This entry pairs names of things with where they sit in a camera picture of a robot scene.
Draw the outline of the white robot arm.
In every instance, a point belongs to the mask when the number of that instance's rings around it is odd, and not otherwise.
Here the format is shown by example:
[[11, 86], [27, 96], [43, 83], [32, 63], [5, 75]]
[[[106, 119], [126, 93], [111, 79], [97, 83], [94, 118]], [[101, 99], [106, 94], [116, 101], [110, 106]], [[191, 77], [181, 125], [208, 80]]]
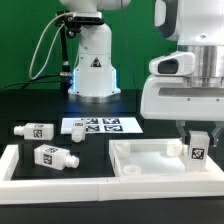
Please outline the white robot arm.
[[[81, 33], [73, 93], [87, 101], [119, 92], [111, 65], [111, 33], [102, 9], [114, 10], [131, 0], [59, 0], [69, 9], [70, 34]], [[149, 63], [140, 113], [146, 119], [174, 120], [185, 142], [187, 121], [210, 121], [215, 146], [224, 130], [224, 0], [156, 0], [154, 24], [177, 50]]]

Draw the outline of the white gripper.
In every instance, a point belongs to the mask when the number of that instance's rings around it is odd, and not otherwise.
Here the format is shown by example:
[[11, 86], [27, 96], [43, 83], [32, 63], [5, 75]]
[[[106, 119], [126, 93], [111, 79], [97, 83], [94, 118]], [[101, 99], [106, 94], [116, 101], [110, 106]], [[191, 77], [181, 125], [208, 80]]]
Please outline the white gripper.
[[210, 145], [224, 131], [224, 88], [191, 88], [184, 77], [150, 75], [144, 85], [140, 113], [145, 119], [177, 120], [182, 143], [190, 144], [185, 121], [216, 121]]

